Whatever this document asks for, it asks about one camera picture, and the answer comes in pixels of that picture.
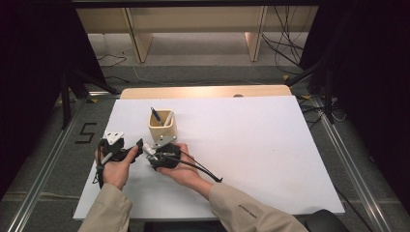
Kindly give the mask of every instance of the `beige cup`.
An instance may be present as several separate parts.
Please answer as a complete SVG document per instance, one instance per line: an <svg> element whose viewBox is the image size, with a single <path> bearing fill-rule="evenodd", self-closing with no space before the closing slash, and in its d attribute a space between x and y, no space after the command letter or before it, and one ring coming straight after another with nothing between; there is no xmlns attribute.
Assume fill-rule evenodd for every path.
<svg viewBox="0 0 410 232"><path fill-rule="evenodd" d="M158 115L160 116L163 123L165 123L168 115L172 110L170 109L157 109ZM154 142L157 142L162 136L178 136L177 123L175 121L175 114L169 120L167 125L161 125L160 122L155 118L154 114L151 113L148 120L148 128L150 129L151 136Z"/></svg>

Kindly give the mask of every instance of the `white tabletop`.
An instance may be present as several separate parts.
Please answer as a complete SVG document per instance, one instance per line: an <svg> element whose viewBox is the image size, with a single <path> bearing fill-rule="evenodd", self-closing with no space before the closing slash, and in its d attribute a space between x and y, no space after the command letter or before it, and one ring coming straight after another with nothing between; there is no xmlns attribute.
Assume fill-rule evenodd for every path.
<svg viewBox="0 0 410 232"><path fill-rule="evenodd" d="M141 137L153 144L148 129L151 107L174 110L177 141L187 143L195 159L224 183L292 215L320 209L344 213L293 96L118 100L106 129L123 131L125 148ZM124 187L133 203L131 218L216 218L202 196L155 172L145 157L132 164ZM74 219L86 217L100 190L92 184L96 169L91 165Z"/></svg>

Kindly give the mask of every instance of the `beige sleeve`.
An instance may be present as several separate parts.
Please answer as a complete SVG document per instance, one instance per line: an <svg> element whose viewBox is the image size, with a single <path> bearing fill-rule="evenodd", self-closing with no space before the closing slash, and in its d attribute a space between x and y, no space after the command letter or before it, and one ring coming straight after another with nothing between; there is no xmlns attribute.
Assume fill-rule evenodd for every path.
<svg viewBox="0 0 410 232"><path fill-rule="evenodd" d="M127 231L131 207L122 191L104 184L79 231Z"/></svg>
<svg viewBox="0 0 410 232"><path fill-rule="evenodd" d="M225 184L214 184L209 201L212 212L227 231L307 231L293 216Z"/></svg>

